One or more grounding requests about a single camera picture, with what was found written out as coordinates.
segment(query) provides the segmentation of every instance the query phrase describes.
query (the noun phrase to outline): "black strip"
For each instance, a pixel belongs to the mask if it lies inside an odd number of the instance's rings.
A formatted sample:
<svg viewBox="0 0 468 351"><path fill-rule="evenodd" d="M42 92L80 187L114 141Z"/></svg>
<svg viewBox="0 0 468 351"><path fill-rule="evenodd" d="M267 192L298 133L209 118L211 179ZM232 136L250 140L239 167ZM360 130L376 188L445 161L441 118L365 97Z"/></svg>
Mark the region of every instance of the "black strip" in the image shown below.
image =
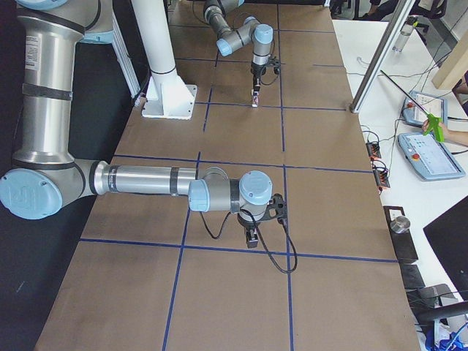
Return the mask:
<svg viewBox="0 0 468 351"><path fill-rule="evenodd" d="M107 177L107 183L109 185L110 192L118 192L117 190L117 169L119 166L109 167L109 176Z"/></svg>
<svg viewBox="0 0 468 351"><path fill-rule="evenodd" d="M28 97L48 97L50 99L72 101L73 92L23 83L23 95Z"/></svg>
<svg viewBox="0 0 468 351"><path fill-rule="evenodd" d="M13 159L12 163L15 166L27 168L29 170L68 170L75 166L74 162L48 165L46 163L24 162L18 159Z"/></svg>
<svg viewBox="0 0 468 351"><path fill-rule="evenodd" d="M221 9L222 15L225 16L226 10L224 9L224 6L222 6L222 2L220 0L218 0L218 5L219 5L219 8Z"/></svg>
<svg viewBox="0 0 468 351"><path fill-rule="evenodd" d="M70 20L65 20L55 15L51 15L50 13L20 8L16 11L16 14L18 17L31 17L36 18L38 20L45 20L46 22L59 24L60 26L67 27L69 29L77 31L78 33L81 33L82 35L85 35L85 27L83 27L82 25L72 22Z"/></svg>
<svg viewBox="0 0 468 351"><path fill-rule="evenodd" d="M96 187L94 187L94 176L96 174L96 169L99 163L100 161L94 161L93 164L91 165L91 168L89 169L89 177L88 177L89 189L95 195L98 195L98 194L96 191Z"/></svg>
<svg viewBox="0 0 468 351"><path fill-rule="evenodd" d="M176 66L174 66L174 68L172 68L170 71L163 72L163 73L159 73L159 72L153 71L151 68L150 68L150 71L152 71L153 73L156 73L157 75L166 75L166 74L168 74L168 73L171 73L174 69L176 69Z"/></svg>
<svg viewBox="0 0 468 351"><path fill-rule="evenodd" d="M96 16L94 17L93 21L85 27L85 30L87 31L88 29L93 28L100 17L101 17L101 0L97 0Z"/></svg>
<svg viewBox="0 0 468 351"><path fill-rule="evenodd" d="M80 168L80 166L78 166L76 163L73 162L73 165L74 167L78 170L80 176L81 176L81 179L83 180L83 188L81 189L81 193L80 193L80 196L78 196L78 198L81 197L81 195L83 195L83 193L85 192L85 189L86 189L86 177L85 177L85 173L83 173L83 170Z"/></svg>
<svg viewBox="0 0 468 351"><path fill-rule="evenodd" d="M178 167L170 169L169 191L172 196L178 196L177 192Z"/></svg>
<svg viewBox="0 0 468 351"><path fill-rule="evenodd" d="M231 192L231 213L236 214L241 210L239 180L230 179L230 192Z"/></svg>
<svg viewBox="0 0 468 351"><path fill-rule="evenodd" d="M245 44L245 42L242 40L242 37L241 37L241 35L240 35L239 31L236 29L236 30L235 30L235 32L237 33L237 36L238 36L238 37L239 37L239 39L241 40L241 43L242 43L242 48L243 48L244 46L246 46L246 44Z"/></svg>

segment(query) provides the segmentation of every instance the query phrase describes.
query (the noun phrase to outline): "white column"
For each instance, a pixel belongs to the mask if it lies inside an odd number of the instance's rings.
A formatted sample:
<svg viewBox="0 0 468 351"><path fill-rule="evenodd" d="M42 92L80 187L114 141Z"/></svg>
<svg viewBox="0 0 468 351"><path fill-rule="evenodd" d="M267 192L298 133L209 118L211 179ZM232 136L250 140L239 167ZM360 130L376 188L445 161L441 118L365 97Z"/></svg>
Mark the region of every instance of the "white column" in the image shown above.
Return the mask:
<svg viewBox="0 0 468 351"><path fill-rule="evenodd" d="M190 119L197 86L177 75L163 0L132 0L151 69L145 117Z"/></svg>

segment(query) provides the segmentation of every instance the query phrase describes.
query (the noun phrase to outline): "table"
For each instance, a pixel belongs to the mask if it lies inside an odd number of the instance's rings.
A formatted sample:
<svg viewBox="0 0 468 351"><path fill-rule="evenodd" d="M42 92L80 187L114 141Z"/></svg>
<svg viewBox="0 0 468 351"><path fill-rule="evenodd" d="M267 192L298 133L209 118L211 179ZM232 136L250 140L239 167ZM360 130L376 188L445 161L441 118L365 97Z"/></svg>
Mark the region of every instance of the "table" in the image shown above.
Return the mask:
<svg viewBox="0 0 468 351"><path fill-rule="evenodd" d="M264 171L286 198L298 269L284 275L263 248L247 250L233 217L213 241L182 197L107 194L37 351L415 350L329 9L246 4L232 14L258 14L276 29L282 75L254 109L252 51L220 57L191 5L178 3L170 34L179 75L199 88L192 119L145 119L135 108L113 164ZM206 218L213 227L224 215ZM282 228L261 229L287 267Z"/></svg>
<svg viewBox="0 0 468 351"><path fill-rule="evenodd" d="M352 93L355 94L362 76L354 73L364 73L366 68L357 60L370 62L377 44L384 32L387 23L334 20L333 25L338 38L344 65L348 72ZM413 32L407 45L401 53L390 53L386 58L382 70L389 75L413 75L424 72L433 64L432 57L421 42L417 33ZM449 93L448 115L458 118L466 118L457 99L449 91L435 89L431 82L437 68L432 70L424 87L424 91L436 96ZM406 91L414 88L421 90L426 75L419 80L419 76L412 78L394 77L394 80ZM372 86L366 101L359 113L362 125L376 132L381 139L392 137L394 134L394 122L400 115L404 95L399 92L387 78L378 77ZM467 123L449 121L448 126L454 130L468 130ZM399 124L398 133L417 132L419 128ZM451 151L465 149L462 146L446 144ZM419 256L418 267L426 286L446 283L456 291L437 257L432 251L423 232L423 228L440 214L444 213L458 201L466 197L468 189L468 177L450 181L424 182L421 181L409 162L404 158L398 146L393 147L390 141L381 143L382 160L390 167L391 189L385 190L380 199L383 205L402 206L407 217L411 221L412 239ZM460 165L468 170L468 155L456 156Z"/></svg>

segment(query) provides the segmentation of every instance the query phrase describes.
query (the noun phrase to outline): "water bottle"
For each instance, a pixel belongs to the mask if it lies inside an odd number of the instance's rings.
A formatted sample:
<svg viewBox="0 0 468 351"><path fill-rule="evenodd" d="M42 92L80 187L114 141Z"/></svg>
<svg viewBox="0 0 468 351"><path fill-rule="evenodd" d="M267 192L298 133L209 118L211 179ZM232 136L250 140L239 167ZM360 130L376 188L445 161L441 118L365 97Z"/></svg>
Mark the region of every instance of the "water bottle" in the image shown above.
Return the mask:
<svg viewBox="0 0 468 351"><path fill-rule="evenodd" d="M417 16L408 16L407 21L404 23L403 27L401 27L400 35L398 35L398 39L393 46L393 51L400 53L404 46L407 44L408 39L412 33L412 30L418 24L418 17Z"/></svg>

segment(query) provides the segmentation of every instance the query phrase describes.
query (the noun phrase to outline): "label sticker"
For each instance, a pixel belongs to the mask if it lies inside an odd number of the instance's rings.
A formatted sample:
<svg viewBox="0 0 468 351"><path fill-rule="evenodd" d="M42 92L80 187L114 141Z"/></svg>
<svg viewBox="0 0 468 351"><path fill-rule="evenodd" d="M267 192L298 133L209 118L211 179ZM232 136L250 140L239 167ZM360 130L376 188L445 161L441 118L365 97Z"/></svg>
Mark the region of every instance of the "label sticker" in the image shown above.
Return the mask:
<svg viewBox="0 0 468 351"><path fill-rule="evenodd" d="M39 37L26 36L26 69L37 71L40 65L41 42Z"/></svg>
<svg viewBox="0 0 468 351"><path fill-rule="evenodd" d="M403 216L403 213L400 210L390 209L390 220L393 221L396 217Z"/></svg>

